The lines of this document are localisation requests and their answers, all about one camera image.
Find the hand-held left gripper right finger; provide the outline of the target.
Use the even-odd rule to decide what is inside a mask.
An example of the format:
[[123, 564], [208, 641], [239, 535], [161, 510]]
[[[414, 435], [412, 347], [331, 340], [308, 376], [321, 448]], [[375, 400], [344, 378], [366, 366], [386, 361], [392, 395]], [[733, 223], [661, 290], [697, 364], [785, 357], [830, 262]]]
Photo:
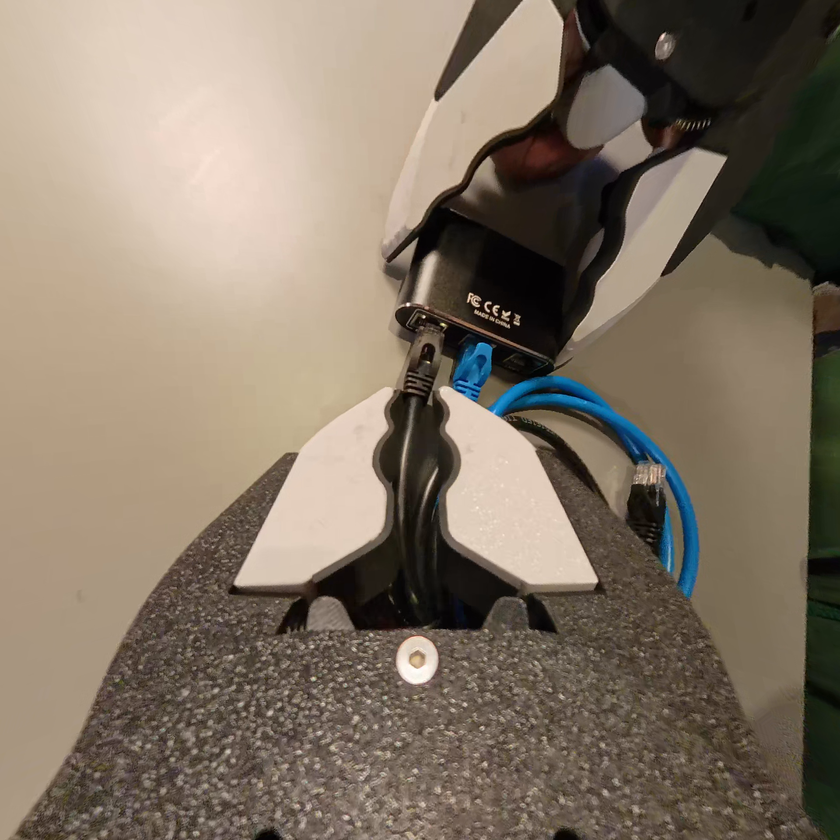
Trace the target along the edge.
[[483, 616], [501, 597], [593, 592], [598, 576], [537, 449], [449, 386], [436, 416], [444, 588]]

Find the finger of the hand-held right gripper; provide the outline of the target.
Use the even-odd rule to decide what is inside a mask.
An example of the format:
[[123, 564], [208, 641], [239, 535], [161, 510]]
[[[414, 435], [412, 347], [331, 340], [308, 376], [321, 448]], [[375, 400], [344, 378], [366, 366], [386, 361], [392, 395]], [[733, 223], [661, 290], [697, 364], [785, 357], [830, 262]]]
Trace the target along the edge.
[[386, 264], [417, 239], [434, 211], [536, 245], [526, 226], [556, 207], [541, 187], [505, 183], [492, 154], [533, 139], [559, 99], [564, 74], [562, 2], [474, 2], [407, 152], [385, 219]]
[[612, 180], [570, 258], [557, 366], [567, 364], [657, 284], [728, 161], [684, 136], [650, 143], [647, 102], [614, 66], [588, 70], [563, 116], [573, 147], [602, 147]]

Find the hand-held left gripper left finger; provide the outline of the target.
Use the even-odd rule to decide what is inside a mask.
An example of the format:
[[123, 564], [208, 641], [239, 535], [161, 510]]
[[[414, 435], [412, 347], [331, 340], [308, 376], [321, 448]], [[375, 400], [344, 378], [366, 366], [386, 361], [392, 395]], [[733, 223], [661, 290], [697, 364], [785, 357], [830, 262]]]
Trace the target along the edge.
[[301, 447], [234, 579], [237, 593], [329, 595], [355, 612], [388, 592], [399, 561], [381, 455], [395, 398], [382, 388]]

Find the black ethernet switch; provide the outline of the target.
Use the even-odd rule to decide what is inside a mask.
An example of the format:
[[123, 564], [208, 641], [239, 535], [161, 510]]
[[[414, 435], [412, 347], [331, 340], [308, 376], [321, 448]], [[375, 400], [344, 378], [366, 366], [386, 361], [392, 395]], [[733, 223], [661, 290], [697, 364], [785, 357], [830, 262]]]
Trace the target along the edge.
[[495, 367], [532, 377], [555, 368], [563, 299], [559, 264], [445, 208], [417, 238], [395, 321], [413, 333], [438, 326], [452, 358], [487, 343]]

